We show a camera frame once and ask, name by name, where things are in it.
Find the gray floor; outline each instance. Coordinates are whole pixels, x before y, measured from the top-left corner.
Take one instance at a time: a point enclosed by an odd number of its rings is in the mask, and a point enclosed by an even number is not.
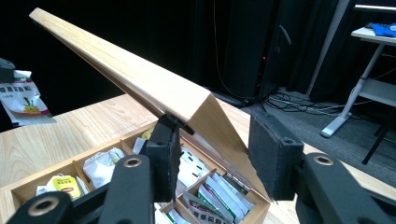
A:
[[[283,92],[307,99],[296,92]],[[361,163],[376,140],[374,133],[379,127],[378,123],[365,119],[349,119],[331,138],[324,138],[320,131],[335,118],[334,116],[284,112],[268,105],[264,107],[302,141],[396,188],[395,144],[382,141],[368,164]],[[246,112],[252,109],[261,110],[258,105],[243,108]],[[387,138],[396,140],[395,130],[389,131]]]

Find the blue item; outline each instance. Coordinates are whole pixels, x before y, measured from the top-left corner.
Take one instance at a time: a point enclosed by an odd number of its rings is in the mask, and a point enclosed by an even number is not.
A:
[[[371,26],[374,29],[375,35],[396,37],[396,23],[387,26],[373,23]]]

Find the desk leg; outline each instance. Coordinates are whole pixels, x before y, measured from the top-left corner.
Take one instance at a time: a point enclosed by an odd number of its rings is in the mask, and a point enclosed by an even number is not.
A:
[[[341,114],[338,115],[338,117],[335,120],[333,120],[329,125],[327,125],[327,127],[320,132],[320,135],[327,138],[331,137],[347,121],[347,119],[349,119],[350,116],[349,110],[355,103],[356,98],[361,92],[361,88],[363,88],[364,83],[366,82],[366,79],[369,76],[371,70],[373,69],[373,66],[376,60],[378,59],[379,55],[381,54],[384,46],[385,45],[380,44],[376,49],[373,58],[367,65],[366,70],[364,70],[363,75],[361,75],[358,84],[355,86],[355,88],[353,88],[352,92],[350,93],[346,106],[343,109],[343,112],[341,112]]]

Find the wooden board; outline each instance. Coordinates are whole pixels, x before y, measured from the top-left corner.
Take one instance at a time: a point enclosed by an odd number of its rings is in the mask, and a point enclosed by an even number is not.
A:
[[[248,149],[210,91],[37,8],[30,17],[156,116],[170,113],[267,196]]]

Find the floor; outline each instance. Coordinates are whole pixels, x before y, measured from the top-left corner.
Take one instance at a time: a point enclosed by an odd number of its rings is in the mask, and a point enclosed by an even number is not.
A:
[[[280,90],[279,94],[271,95],[267,102],[263,104],[263,107],[268,113],[278,118],[303,142],[396,188],[395,144],[382,141],[368,164],[363,165],[361,163],[376,140],[374,133],[380,126],[378,122],[354,113],[353,118],[349,119],[332,137],[325,138],[320,135],[320,131],[340,111],[322,109],[334,106],[334,104],[321,104],[320,106],[314,105],[312,107],[300,106],[307,105],[308,102],[304,99],[308,99],[308,97],[300,93]],[[259,104],[242,109],[246,112],[251,110],[262,111],[262,107]],[[396,140],[396,131],[390,130],[386,138]]]

